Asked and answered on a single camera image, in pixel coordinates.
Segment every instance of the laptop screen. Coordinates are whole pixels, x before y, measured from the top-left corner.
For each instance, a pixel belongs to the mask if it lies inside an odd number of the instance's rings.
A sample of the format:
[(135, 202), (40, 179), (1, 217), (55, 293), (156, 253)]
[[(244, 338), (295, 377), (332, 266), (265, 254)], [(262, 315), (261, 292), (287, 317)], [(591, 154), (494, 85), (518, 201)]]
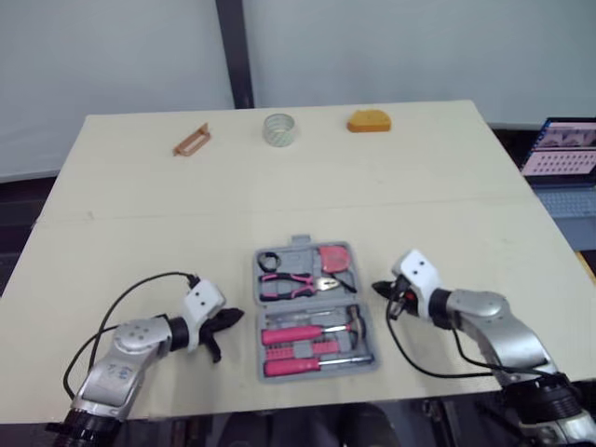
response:
[(549, 118), (521, 167), (530, 184), (596, 184), (596, 118)]

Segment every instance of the floor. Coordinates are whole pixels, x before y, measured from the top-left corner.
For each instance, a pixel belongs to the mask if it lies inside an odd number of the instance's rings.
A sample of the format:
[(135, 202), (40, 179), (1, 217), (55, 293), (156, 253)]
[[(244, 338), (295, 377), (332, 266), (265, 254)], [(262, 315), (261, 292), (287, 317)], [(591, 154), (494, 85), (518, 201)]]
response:
[[(495, 131), (497, 138), (518, 165), (522, 163), (535, 134), (535, 131), (530, 130)], [(0, 184), (0, 295), (19, 260), (54, 181), (54, 178), (48, 178)], [(584, 258), (596, 272), (596, 251), (584, 253)], [(395, 428), (403, 447), (519, 445), (514, 436), (479, 411), (480, 405), (483, 408), (492, 408), (498, 414), (504, 413), (495, 393), (433, 400), (377, 402), (377, 405)], [(293, 409), (271, 414), (275, 415), (275, 420), (283, 420), (284, 417), (295, 420), (308, 411), (309, 409)], [(229, 420), (229, 414), (218, 414), (159, 421), (127, 421), (116, 445), (215, 447)], [(5, 445), (48, 445), (53, 435), (45, 432), (44, 427), (43, 424), (0, 425), (0, 439)]]

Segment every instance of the table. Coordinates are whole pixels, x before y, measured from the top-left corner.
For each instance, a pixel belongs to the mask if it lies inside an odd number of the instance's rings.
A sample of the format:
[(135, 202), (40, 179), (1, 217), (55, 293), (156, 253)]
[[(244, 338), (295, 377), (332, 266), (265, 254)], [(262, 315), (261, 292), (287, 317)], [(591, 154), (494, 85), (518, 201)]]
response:
[[(63, 370), (108, 305), (138, 279), (172, 269), (213, 280), (246, 316), (218, 334), (221, 363), (204, 349), (161, 360), (131, 417), (497, 389), (492, 378), (440, 380), (412, 369), (390, 339), (384, 300), (368, 288), (362, 299), (373, 313), (379, 370), (259, 383), (251, 256), (304, 233), (350, 242), (366, 285), (389, 278), (394, 261), (416, 247), (446, 287), (505, 294), (571, 379), (595, 376), (596, 289), (473, 103), (379, 107), (391, 132), (348, 132), (358, 106), (89, 116), (0, 300), (0, 422), (61, 420), (69, 405)], [(261, 138), (275, 112), (296, 119), (290, 147)], [(212, 140), (190, 158), (172, 156), (206, 121)], [(184, 293), (179, 279), (154, 282), (113, 321), (175, 316)], [(448, 332), (410, 317), (398, 332), (425, 367), (473, 370)], [(464, 348), (479, 355), (468, 340)]]

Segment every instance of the black pole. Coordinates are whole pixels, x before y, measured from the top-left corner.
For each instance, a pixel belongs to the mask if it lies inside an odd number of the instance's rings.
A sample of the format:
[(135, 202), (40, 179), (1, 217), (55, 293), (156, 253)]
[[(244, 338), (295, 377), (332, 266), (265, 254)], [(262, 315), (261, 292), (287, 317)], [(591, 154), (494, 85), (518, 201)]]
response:
[(234, 106), (237, 109), (253, 109), (251, 66), (242, 0), (215, 0), (215, 5), (222, 30), (223, 51)]

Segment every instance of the orange sponge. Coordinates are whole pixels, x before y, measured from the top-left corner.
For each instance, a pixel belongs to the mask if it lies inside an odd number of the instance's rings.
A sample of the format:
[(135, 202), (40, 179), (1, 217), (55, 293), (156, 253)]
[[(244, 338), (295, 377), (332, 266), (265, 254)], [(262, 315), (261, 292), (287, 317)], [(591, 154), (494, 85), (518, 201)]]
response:
[(357, 110), (347, 122), (350, 132), (387, 132), (391, 118), (382, 110)]

